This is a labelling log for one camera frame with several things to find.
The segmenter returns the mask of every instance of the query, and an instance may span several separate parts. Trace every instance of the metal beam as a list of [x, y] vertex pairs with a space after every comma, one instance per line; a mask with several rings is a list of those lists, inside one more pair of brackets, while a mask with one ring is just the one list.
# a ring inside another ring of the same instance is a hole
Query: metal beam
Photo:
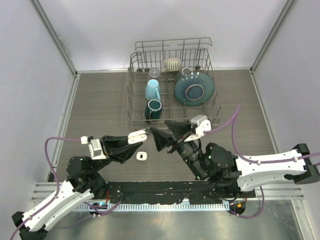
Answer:
[[256, 71], [261, 59], [264, 57], [267, 49], [269, 48], [270, 44], [272, 43], [273, 39], [275, 38], [276, 34], [278, 33], [280, 27], [284, 23], [285, 19], [287, 18], [290, 10], [292, 9], [292, 7], [296, 3], [296, 1], [297, 0], [287, 0], [286, 1], [285, 5], [282, 8], [280, 15], [278, 16], [277, 20], [275, 21], [275, 23], [271, 29], [271, 32], [269, 33], [268, 37], [264, 41], [260, 52], [258, 53], [256, 59], [254, 60], [254, 63], [251, 67], [252, 72]]
[[55, 46], [57, 47], [58, 51], [60, 52], [63, 60], [65, 61], [65, 63], [67, 64], [67, 66], [69, 67], [72, 75], [75, 77], [77, 75], [77, 71], [75, 69], [75, 66], [73, 64], [73, 62], [71, 61], [70, 57], [68, 56], [64, 45], [61, 43], [56, 31], [54, 30], [53, 26], [51, 25], [44, 9], [42, 8], [40, 2], [38, 0], [29, 0], [32, 4], [32, 6], [34, 7], [36, 13], [38, 14], [39, 18], [41, 19], [44, 27], [46, 28], [46, 30], [48, 31], [50, 37], [52, 38]]

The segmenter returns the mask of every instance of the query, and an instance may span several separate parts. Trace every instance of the small white device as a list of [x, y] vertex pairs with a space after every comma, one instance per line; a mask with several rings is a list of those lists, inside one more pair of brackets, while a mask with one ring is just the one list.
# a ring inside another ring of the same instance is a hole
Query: small white device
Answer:
[[136, 154], [136, 159], [138, 161], [145, 161], [148, 158], [148, 153], [146, 153], [145, 151], [138, 151]]

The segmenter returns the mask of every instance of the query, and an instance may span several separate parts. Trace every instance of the wood grain surface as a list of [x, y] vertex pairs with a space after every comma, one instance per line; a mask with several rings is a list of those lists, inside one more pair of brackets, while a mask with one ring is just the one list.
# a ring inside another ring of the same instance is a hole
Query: wood grain surface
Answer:
[[[81, 74], [76, 91], [66, 138], [93, 135], [126, 136], [133, 126], [127, 119], [127, 77], [120, 73]], [[240, 104], [237, 118], [236, 140], [245, 155], [274, 153], [271, 139], [248, 70], [214, 71], [223, 118], [226, 122]], [[215, 134], [203, 137], [202, 148], [209, 142], [217, 143], [235, 153], [231, 141], [231, 126]], [[135, 155], [125, 164], [111, 163], [99, 173], [106, 181], [188, 181], [193, 180], [191, 171], [175, 152], [157, 152], [150, 135], [139, 151], [148, 154], [146, 161], [137, 161]], [[87, 145], [64, 142], [57, 174], [60, 180], [67, 176], [68, 161], [74, 156], [88, 156]]]

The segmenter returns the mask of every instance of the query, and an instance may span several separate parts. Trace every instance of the black wire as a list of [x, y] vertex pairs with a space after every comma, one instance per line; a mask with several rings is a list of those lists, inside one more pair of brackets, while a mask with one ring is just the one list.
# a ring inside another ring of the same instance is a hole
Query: black wire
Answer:
[[235, 201], [237, 198], [235, 197], [234, 199], [231, 199], [231, 200], [227, 200], [225, 198], [223, 198], [222, 196], [220, 196], [218, 193], [216, 193], [215, 191], [213, 191], [213, 194], [217, 195], [219, 198], [221, 198], [222, 200], [225, 200], [225, 201], [228, 201], [228, 202], [233, 202]]

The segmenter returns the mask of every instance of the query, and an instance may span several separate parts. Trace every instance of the wire basket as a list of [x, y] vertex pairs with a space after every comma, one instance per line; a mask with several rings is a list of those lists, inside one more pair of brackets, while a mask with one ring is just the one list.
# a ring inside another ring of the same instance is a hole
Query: wire basket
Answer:
[[208, 37], [135, 43], [136, 52], [130, 56], [127, 81], [127, 118], [133, 123], [134, 129], [144, 129], [149, 125], [158, 129], [167, 129], [165, 120], [187, 122], [197, 115], [206, 115], [213, 128], [219, 125], [223, 112], [217, 86], [207, 102], [200, 106], [188, 107], [179, 103], [174, 95], [177, 72], [164, 70], [160, 73], [159, 82], [162, 102], [161, 118], [146, 122], [144, 115], [148, 103], [145, 91], [149, 80], [149, 69], [161, 69], [164, 60], [180, 58], [183, 68], [206, 73], [214, 80], [213, 67], [207, 49], [209, 46], [212, 46], [212, 42]]

